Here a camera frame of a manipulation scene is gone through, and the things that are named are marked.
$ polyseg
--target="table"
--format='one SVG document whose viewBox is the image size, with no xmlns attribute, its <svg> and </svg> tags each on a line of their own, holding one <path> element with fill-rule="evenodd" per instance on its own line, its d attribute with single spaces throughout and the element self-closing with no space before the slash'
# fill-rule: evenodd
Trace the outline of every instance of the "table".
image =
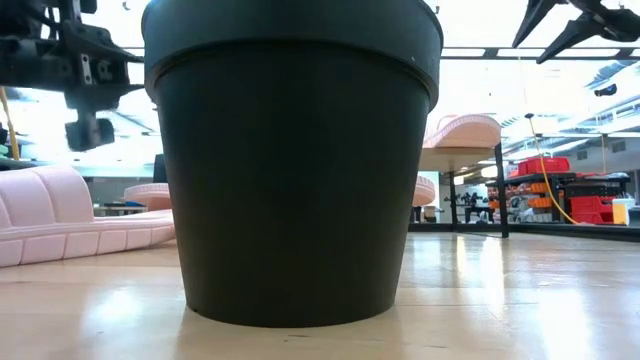
<svg viewBox="0 0 640 360">
<path fill-rule="evenodd" d="M 419 171 L 440 171 L 449 174 L 451 201 L 451 223 L 455 232 L 458 225 L 458 211 L 456 208 L 456 186 L 453 182 L 455 172 L 466 166 L 477 164 L 482 160 L 495 157 L 498 168 L 497 187 L 498 202 L 500 204 L 500 231 L 503 238 L 509 237 L 509 223 L 507 222 L 507 197 L 504 184 L 504 167 L 502 166 L 502 143 L 494 149 L 486 148 L 433 148 L 422 149 Z"/>
</svg>

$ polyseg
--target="robotic arm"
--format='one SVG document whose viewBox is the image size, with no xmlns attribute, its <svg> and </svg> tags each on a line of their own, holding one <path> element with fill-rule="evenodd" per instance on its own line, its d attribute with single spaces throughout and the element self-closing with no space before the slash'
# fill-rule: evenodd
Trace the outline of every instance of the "robotic arm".
<svg viewBox="0 0 640 360">
<path fill-rule="evenodd" d="M 529 0 L 515 37 L 517 47 L 556 5 L 571 4 L 582 15 L 540 56 L 540 64 L 599 35 L 618 42 L 640 37 L 640 17 L 627 9 L 607 9 L 601 0 Z M 128 63 L 143 63 L 111 41 L 108 30 L 82 23 L 97 0 L 0 0 L 0 86 L 61 91 L 78 120 L 66 125 L 69 148 L 85 151 L 114 141 L 113 125 L 96 112 L 118 107 L 120 97 L 143 88 L 132 85 Z M 53 19 L 59 9 L 60 21 Z M 51 36 L 42 39 L 42 25 Z"/>
<path fill-rule="evenodd" d="M 518 47 L 556 5 L 571 4 L 582 11 L 549 45 L 536 63 L 553 58 L 562 51 L 596 35 L 617 42 L 635 42 L 640 38 L 640 16 L 629 9 L 608 9 L 602 0 L 529 0 L 520 29 L 513 40 Z"/>
<path fill-rule="evenodd" d="M 56 22 L 45 9 L 58 8 Z M 129 81 L 128 63 L 143 63 L 111 41 L 108 30 L 82 23 L 97 0 L 0 0 L 0 86 L 61 91 L 78 120 L 66 124 L 73 151 L 114 142 L 113 125 L 96 112 L 118 107 L 120 97 L 143 88 Z M 51 29 L 40 37 L 42 24 Z"/>
</svg>

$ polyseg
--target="black table leg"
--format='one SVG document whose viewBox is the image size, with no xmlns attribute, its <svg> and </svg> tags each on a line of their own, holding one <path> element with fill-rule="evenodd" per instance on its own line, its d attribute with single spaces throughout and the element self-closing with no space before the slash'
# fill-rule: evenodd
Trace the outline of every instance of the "black table leg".
<svg viewBox="0 0 640 360">
<path fill-rule="evenodd" d="M 564 211 L 567 214 L 571 214 L 571 201 L 569 200 L 568 189 L 567 189 L 566 186 L 564 187 L 564 198 L 563 198 L 563 201 L 562 201 L 562 205 L 564 206 Z M 567 220 L 564 218 L 564 216 L 562 216 L 560 218 L 560 222 L 561 223 L 566 223 Z"/>
<path fill-rule="evenodd" d="M 507 217 L 507 193 L 504 186 L 504 167 L 502 166 L 502 143 L 496 145 L 496 167 L 498 168 L 498 203 L 500 204 L 500 230 L 504 239 L 509 238 L 509 222 Z"/>
<path fill-rule="evenodd" d="M 422 222 L 420 221 L 421 215 L 422 215 L 422 206 L 414 206 L 413 214 L 411 216 L 411 222 L 421 223 Z"/>
<path fill-rule="evenodd" d="M 558 191 L 558 178 L 555 176 L 550 176 L 549 185 L 551 186 L 551 196 L 560 204 L 560 191 Z M 560 216 L 560 210 L 558 210 L 555 206 L 551 210 L 551 220 L 554 222 L 562 222 L 562 216 Z"/>
<path fill-rule="evenodd" d="M 449 197 L 451 199 L 451 229 L 453 232 L 457 231 L 458 228 L 458 202 L 456 201 L 456 184 L 453 181 L 455 177 L 455 173 L 453 171 L 449 172 Z"/>
</svg>

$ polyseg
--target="ceiling light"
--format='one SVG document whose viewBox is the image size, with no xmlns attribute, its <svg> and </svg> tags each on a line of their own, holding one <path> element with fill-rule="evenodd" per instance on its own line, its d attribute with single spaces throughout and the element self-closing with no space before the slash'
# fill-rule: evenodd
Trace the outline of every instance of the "ceiling light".
<svg viewBox="0 0 640 360">
<path fill-rule="evenodd" d="M 498 176 L 498 167 L 497 166 L 489 166 L 480 171 L 480 175 L 485 178 L 494 178 Z"/>
<path fill-rule="evenodd" d="M 481 161 L 478 161 L 478 165 L 495 165 L 495 164 L 496 164 L 495 160 L 481 160 Z M 509 165 L 509 162 L 508 161 L 503 161 L 502 165 L 507 166 L 507 165 Z"/>
<path fill-rule="evenodd" d="M 546 133 L 542 134 L 542 137 L 547 138 L 597 138 L 602 136 L 601 134 L 577 134 L 577 133 Z"/>
<path fill-rule="evenodd" d="M 615 132 L 607 136 L 611 138 L 640 138 L 640 132 Z"/>
<path fill-rule="evenodd" d="M 536 134 L 550 133 L 552 131 L 557 131 L 558 129 L 557 118 L 534 116 L 531 119 L 531 122 L 533 122 L 533 129 L 536 131 Z M 527 131 L 531 131 L 531 124 L 529 121 L 525 120 L 520 124 L 520 126 L 525 128 Z"/>
<path fill-rule="evenodd" d="M 484 49 L 442 49 L 442 57 L 482 57 Z"/>
<path fill-rule="evenodd" d="M 538 57 L 544 49 L 500 49 L 498 57 Z"/>
<path fill-rule="evenodd" d="M 567 49 L 556 57 L 607 57 L 614 56 L 618 49 Z"/>
</svg>

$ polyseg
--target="yellow cable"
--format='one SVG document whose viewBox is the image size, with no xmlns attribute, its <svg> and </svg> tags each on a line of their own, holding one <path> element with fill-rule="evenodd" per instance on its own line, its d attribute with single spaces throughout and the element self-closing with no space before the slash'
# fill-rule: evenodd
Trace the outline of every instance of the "yellow cable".
<svg viewBox="0 0 640 360">
<path fill-rule="evenodd" d="M 2 101 L 2 107 L 4 113 L 7 114 L 7 124 L 9 126 L 9 138 L 11 139 L 11 154 L 13 160 L 20 161 L 20 148 L 18 147 L 18 141 L 16 140 L 16 132 L 13 130 L 13 123 L 11 123 L 11 116 L 9 115 L 9 100 L 7 99 L 7 93 L 4 88 L 0 86 L 0 101 Z"/>
<path fill-rule="evenodd" d="M 533 118 L 529 118 L 529 125 L 531 125 L 531 132 L 533 133 L 533 140 L 536 143 L 536 149 L 538 149 L 538 157 L 540 158 L 540 166 L 542 166 L 542 175 L 544 175 L 544 183 L 547 185 L 547 191 L 549 192 L 549 197 L 553 202 L 553 205 L 560 211 L 560 213 L 569 220 L 570 223 L 574 225 L 580 225 L 577 221 L 573 220 L 571 216 L 569 216 L 558 204 L 556 199 L 553 197 L 553 193 L 551 192 L 551 185 L 549 185 L 549 177 L 547 176 L 547 169 L 544 167 L 544 156 L 542 156 L 542 150 L 540 150 L 540 144 L 538 143 L 538 137 L 536 136 L 536 130 L 533 127 Z"/>
</svg>

